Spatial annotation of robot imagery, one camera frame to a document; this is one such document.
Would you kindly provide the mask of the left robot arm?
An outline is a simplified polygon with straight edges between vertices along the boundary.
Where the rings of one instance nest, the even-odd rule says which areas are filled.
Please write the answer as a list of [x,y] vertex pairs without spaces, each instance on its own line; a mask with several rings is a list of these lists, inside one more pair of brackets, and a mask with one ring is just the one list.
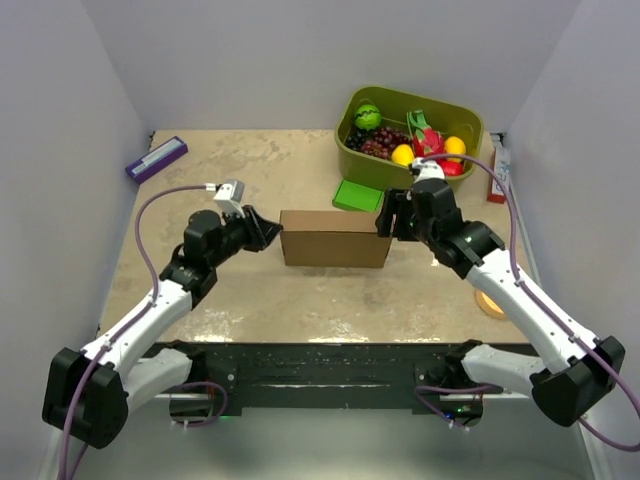
[[250,205],[239,214],[192,214],[183,241],[144,299],[114,327],[79,351],[61,349],[49,367],[43,420],[102,449],[120,433],[136,403],[147,396],[127,387],[141,357],[171,325],[191,312],[217,283],[217,269],[240,251],[261,252],[280,223]]

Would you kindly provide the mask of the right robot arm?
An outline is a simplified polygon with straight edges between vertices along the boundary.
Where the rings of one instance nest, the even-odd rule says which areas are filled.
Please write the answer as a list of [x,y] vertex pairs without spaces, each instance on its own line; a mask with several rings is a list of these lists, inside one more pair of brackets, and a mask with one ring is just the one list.
[[511,258],[485,223],[463,218],[443,180],[389,189],[376,220],[379,236],[420,241],[438,262],[487,294],[525,335],[538,356],[500,353],[478,342],[445,369],[459,393],[477,384],[506,387],[533,399],[554,423],[569,427],[613,390],[626,350],[570,318]]

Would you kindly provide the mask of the brown cardboard box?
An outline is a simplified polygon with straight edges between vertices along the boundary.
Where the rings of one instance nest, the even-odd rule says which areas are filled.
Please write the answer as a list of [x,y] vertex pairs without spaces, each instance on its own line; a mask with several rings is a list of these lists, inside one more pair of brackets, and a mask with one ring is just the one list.
[[289,267],[371,268],[385,265],[391,240],[377,215],[356,211],[283,210],[281,248]]

